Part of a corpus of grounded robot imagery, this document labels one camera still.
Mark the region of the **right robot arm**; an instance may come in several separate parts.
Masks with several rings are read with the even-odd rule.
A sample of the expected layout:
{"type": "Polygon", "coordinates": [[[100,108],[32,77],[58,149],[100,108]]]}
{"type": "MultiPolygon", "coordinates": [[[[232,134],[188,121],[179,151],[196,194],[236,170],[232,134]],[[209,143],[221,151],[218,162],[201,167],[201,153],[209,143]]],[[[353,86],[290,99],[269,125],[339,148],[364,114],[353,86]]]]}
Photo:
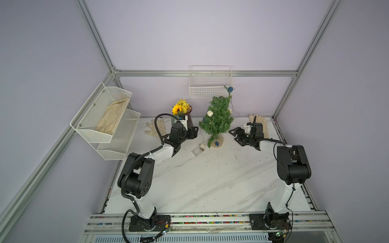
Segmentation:
{"type": "Polygon", "coordinates": [[[247,123],[245,128],[229,130],[234,140],[241,146],[251,146],[258,151],[274,156],[277,174],[280,178],[273,199],[261,214],[250,214],[253,230],[292,229],[293,211],[290,203],[295,191],[312,175],[309,161],[302,145],[287,145],[280,140],[265,138],[263,124],[256,121],[247,123]]]}

